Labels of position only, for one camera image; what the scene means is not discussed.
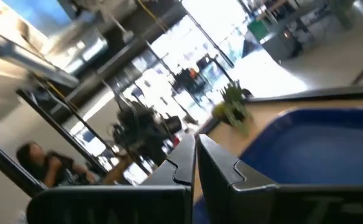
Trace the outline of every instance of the white wall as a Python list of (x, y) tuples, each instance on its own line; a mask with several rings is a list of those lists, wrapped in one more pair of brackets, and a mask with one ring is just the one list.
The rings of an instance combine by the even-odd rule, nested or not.
[[(105, 139), (109, 125), (117, 122), (118, 106), (108, 95), (108, 89), (99, 92), (80, 110), (80, 115), (95, 112), (87, 121)], [(77, 122), (70, 118), (63, 127), (70, 130)], [(59, 135), (27, 103), (22, 102), (12, 113), (0, 121), (0, 148), (16, 159), (16, 149), (27, 141), (35, 141), (44, 149), (53, 149), (74, 158), (79, 164), (85, 159)], [(15, 223), (20, 211), (24, 211), (30, 198), (0, 171), (0, 224)]]
[[(0, 121), (0, 148), (12, 158), (26, 141), (36, 141), (44, 149), (54, 149), (83, 164), (84, 158), (74, 150), (38, 113), (26, 103), (20, 104)], [(0, 224), (15, 223), (26, 208), (29, 196), (0, 172)]]

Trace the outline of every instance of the potted plant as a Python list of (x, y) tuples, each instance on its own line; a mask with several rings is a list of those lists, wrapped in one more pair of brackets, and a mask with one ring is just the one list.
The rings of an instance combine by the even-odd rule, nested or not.
[(223, 102), (216, 105), (212, 110), (213, 117), (232, 126), (242, 123), (246, 116), (246, 109), (242, 103), (243, 90), (238, 82), (227, 84), (221, 90)]

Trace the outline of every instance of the black shirt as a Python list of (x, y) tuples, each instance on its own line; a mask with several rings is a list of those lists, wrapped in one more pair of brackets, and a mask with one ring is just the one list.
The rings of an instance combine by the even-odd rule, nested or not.
[(43, 182), (45, 180), (47, 172), (49, 171), (49, 162), (53, 156), (57, 157), (57, 159), (59, 159), (60, 162), (62, 163), (62, 166), (61, 166), (61, 168), (59, 168), (59, 170), (57, 171), (57, 175), (56, 175), (56, 180), (55, 180), (54, 186), (57, 186), (61, 182), (65, 181), (65, 179), (67, 177), (67, 171), (74, 174), (74, 170), (73, 170), (74, 160), (73, 159), (71, 159), (67, 156), (63, 156), (57, 152), (50, 151), (45, 157), (45, 164), (43, 166), (36, 166), (30, 173), (36, 179)]

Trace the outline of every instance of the metal pipe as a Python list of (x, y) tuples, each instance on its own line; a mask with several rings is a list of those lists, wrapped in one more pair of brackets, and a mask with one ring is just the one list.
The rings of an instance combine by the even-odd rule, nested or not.
[(47, 63), (26, 48), (14, 43), (0, 34), (0, 58), (15, 65), (36, 72), (60, 84), (76, 87), (79, 80), (63, 70)]
[(31, 176), (18, 163), (0, 149), (0, 171), (28, 196), (34, 197), (46, 189), (43, 183)]
[(99, 141), (101, 141), (101, 143), (105, 146), (105, 148), (112, 152), (114, 157), (118, 157), (118, 155), (116, 155), (116, 153), (111, 149), (111, 146), (107, 144), (107, 142), (78, 114), (78, 112), (72, 106), (68, 104), (67, 101), (63, 101), (57, 98), (56, 96), (52, 96), (52, 98), (55, 101), (63, 103), (64, 107), (67, 108), (78, 119), (78, 121), (80, 121), (83, 124), (83, 126), (88, 129), (88, 131), (90, 131), (97, 139), (99, 139)]

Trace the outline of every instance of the green plant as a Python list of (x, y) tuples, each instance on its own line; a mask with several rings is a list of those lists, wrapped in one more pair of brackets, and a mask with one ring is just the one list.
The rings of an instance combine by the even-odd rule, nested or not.
[(212, 109), (212, 116), (214, 118), (218, 118), (218, 119), (221, 119), (221, 118), (226, 116), (226, 104), (225, 104), (225, 102), (216, 105)]
[(221, 91), (221, 96), (223, 97), (224, 102), (232, 103), (232, 102), (240, 102), (242, 97), (242, 88), (239, 85), (239, 82), (232, 82), (227, 84)]

